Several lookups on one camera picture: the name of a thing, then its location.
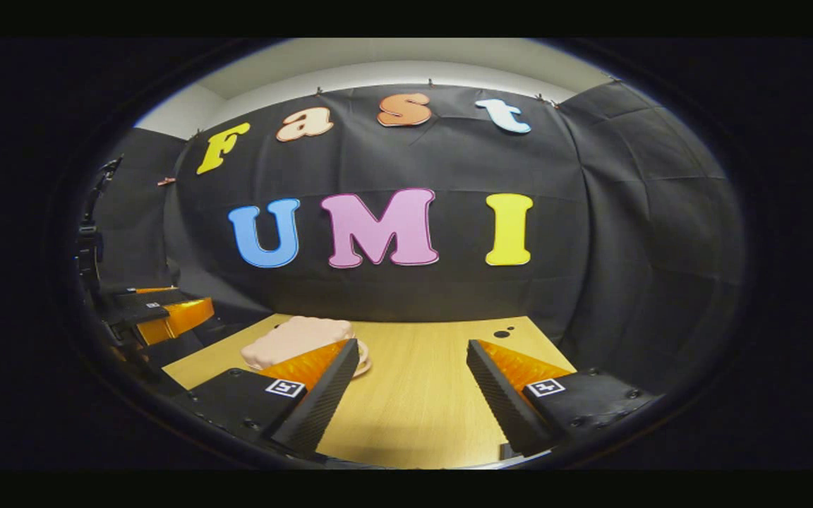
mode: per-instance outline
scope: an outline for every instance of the white wall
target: white wall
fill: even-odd
[[[206,87],[193,84],[168,97],[135,126],[175,138],[190,139],[196,134],[196,129],[214,125],[210,124],[210,118],[222,110],[225,102]]]
[[[426,84],[429,78],[439,85],[481,87],[529,97],[536,97],[540,93],[545,99],[555,102],[575,95],[562,87],[494,68],[443,61],[377,61],[310,72],[240,94],[225,101],[210,118],[206,128],[261,107],[313,95],[317,87],[332,91],[372,85]]]

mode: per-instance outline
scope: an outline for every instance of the pink letter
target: pink letter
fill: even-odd
[[[438,261],[428,234],[428,206],[435,199],[431,189],[401,189],[391,197],[381,220],[377,221],[356,194],[338,194],[322,201],[332,215],[335,254],[328,263],[336,269],[352,269],[362,263],[354,252],[353,240],[373,263],[384,260],[391,238],[397,235],[397,250],[391,261],[398,265],[429,265]]]

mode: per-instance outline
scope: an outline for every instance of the wooden table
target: wooden table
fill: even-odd
[[[232,367],[240,349],[290,315],[271,315],[164,367],[186,389]],[[466,366],[470,339],[491,341],[575,372],[527,317],[462,322],[359,322],[372,368],[352,380],[316,451],[376,466],[445,468],[497,462],[507,438]],[[510,336],[494,337],[507,331]]]

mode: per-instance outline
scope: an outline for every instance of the pink sponge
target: pink sponge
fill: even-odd
[[[336,341],[352,338],[353,327],[349,321],[296,315],[244,347],[240,354],[253,370],[262,370]],[[359,366],[354,377],[364,373],[371,366],[371,361],[368,360],[368,347],[359,340],[357,344]]]

